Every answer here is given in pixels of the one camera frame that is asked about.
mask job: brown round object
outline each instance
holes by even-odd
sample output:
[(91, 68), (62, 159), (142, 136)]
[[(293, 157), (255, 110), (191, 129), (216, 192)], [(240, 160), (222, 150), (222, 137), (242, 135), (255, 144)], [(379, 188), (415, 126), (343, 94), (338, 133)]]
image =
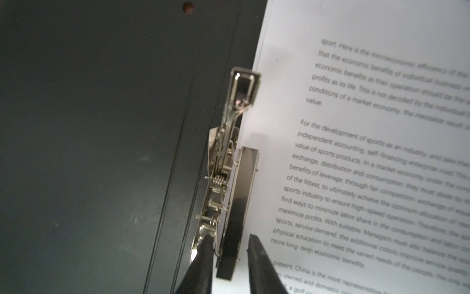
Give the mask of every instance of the brown round object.
[(194, 13), (194, 4), (191, 3), (191, 2), (186, 2), (183, 4), (183, 11), (184, 11), (184, 14), (186, 14), (187, 16), (191, 15)]

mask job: clip folder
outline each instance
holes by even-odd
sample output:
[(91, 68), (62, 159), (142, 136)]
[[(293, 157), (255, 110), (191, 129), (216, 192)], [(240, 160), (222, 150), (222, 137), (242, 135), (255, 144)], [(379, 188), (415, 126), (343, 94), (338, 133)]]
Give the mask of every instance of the clip folder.
[[(199, 224), (191, 248), (191, 261), (206, 235), (214, 238), (217, 257), (216, 277), (232, 279), (242, 239), (251, 187), (257, 171), (259, 152), (242, 147), (237, 150), (237, 118), (253, 106), (261, 75), (251, 70), (234, 68), (219, 127), (209, 131), (208, 175), (204, 206), (197, 216)], [(233, 179), (231, 189), (229, 180)]]

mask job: paper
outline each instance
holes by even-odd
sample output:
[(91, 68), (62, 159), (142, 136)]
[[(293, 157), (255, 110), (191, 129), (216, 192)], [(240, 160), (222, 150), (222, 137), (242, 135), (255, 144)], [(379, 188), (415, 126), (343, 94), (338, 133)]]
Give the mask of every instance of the paper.
[(470, 292), (470, 1), (270, 3), (239, 146), (289, 293)]

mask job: metal clip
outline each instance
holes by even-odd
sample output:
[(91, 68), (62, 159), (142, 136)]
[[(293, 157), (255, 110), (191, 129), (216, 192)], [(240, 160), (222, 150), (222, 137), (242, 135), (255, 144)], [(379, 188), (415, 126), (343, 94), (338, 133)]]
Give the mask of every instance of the metal clip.
[(206, 235), (214, 237), (215, 254), (220, 257), (221, 250), (218, 238), (222, 212), (228, 211), (224, 206), (227, 185), (234, 164), (238, 131), (236, 119), (254, 103), (261, 75), (251, 70), (234, 68), (225, 103), (222, 123), (209, 131), (208, 176), (209, 180), (204, 199), (204, 207), (198, 215), (199, 225), (191, 249), (191, 261), (195, 258), (198, 246)]

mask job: binder clip mechanism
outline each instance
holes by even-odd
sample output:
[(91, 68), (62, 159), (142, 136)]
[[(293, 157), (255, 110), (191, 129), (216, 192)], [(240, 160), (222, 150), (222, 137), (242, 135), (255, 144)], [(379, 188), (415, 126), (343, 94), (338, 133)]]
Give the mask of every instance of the binder clip mechanism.
[[(251, 70), (241, 68), (232, 70), (221, 125), (209, 131), (206, 177), (209, 183), (203, 209), (197, 216), (199, 225), (191, 248), (191, 261), (193, 261), (204, 237), (211, 236), (214, 240), (214, 252), (218, 258), (217, 277), (229, 280), (238, 255), (251, 184), (258, 161), (258, 150), (246, 147), (241, 148), (239, 160), (234, 160), (239, 132), (235, 123), (242, 113), (253, 106), (260, 77), (260, 74)], [(228, 182), (231, 178), (233, 185), (230, 195), (227, 195)]]

